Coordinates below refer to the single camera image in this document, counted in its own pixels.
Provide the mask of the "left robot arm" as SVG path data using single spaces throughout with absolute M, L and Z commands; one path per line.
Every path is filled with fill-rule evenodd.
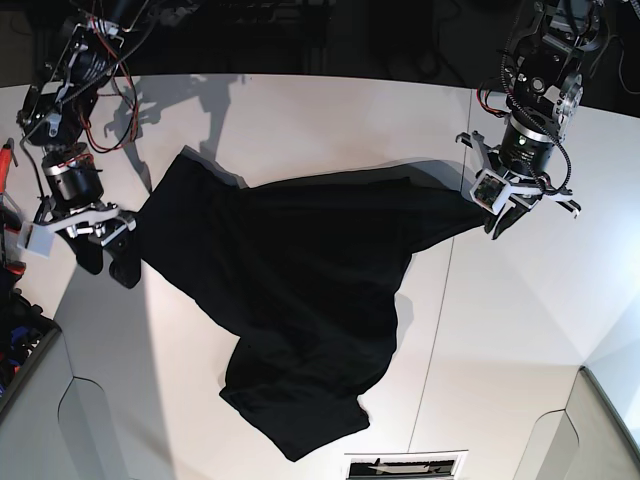
M 553 184 L 547 166 L 554 151 L 566 151 L 566 130 L 584 93 L 582 64 L 607 32 L 601 1 L 526 1 L 522 7 L 530 13 L 516 16 L 501 51 L 497 80 L 505 108 L 489 106 L 489 88 L 476 91 L 481 108 L 505 122 L 501 143 L 490 147 L 477 131 L 456 138 L 482 162 L 469 194 L 487 212 L 484 230 L 493 239 L 544 199 L 580 214 L 569 181 Z

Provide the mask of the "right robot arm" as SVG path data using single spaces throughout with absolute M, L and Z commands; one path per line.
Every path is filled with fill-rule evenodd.
M 43 65 L 29 87 L 17 123 L 22 150 L 42 149 L 33 166 L 40 205 L 30 222 L 22 224 L 18 246 L 43 257 L 61 237 L 76 262 L 97 275 L 104 255 L 112 279 L 127 289 L 141 278 L 135 245 L 133 212 L 104 202 L 104 188 L 95 154 L 108 148 L 95 143 L 90 116 L 101 89 L 116 73 L 128 72 L 125 62 L 135 52 L 124 46 L 145 1 L 79 1 L 77 14 L 60 31 L 53 61 Z

